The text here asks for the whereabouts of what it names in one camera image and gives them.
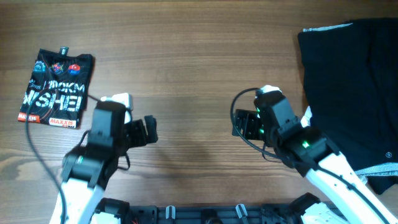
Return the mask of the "black orange-patterned cycling jersey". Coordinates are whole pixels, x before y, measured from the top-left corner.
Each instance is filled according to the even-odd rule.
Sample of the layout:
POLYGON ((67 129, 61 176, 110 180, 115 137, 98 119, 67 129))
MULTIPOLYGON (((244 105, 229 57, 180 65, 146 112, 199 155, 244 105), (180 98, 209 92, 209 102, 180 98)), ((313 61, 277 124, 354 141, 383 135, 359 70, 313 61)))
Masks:
POLYGON ((40 49, 17 120, 77 128, 88 99, 94 57, 40 49))

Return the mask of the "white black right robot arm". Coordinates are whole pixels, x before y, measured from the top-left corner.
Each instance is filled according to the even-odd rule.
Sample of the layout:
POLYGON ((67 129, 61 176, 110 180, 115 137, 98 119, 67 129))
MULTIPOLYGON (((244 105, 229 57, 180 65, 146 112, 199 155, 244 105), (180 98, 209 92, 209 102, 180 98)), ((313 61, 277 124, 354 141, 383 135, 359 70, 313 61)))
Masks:
POLYGON ((246 144, 295 169, 322 191, 338 209, 312 194, 290 204, 298 223, 397 223, 395 217, 362 183, 346 157, 323 133, 304 128, 291 112, 260 108, 229 112, 233 133, 246 144))

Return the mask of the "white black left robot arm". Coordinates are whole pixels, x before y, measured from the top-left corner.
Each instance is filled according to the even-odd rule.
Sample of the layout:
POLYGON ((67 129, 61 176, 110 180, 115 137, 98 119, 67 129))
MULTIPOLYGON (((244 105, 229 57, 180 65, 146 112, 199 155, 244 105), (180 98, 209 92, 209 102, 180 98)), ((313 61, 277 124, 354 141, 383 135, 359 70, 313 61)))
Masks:
POLYGON ((129 203, 105 198, 104 193, 117 170, 129 170, 128 150, 158 141, 157 121, 152 116, 129 120, 123 126, 120 143, 114 137, 84 133, 80 143, 68 152, 62 165, 62 183, 50 223, 126 223, 129 203))

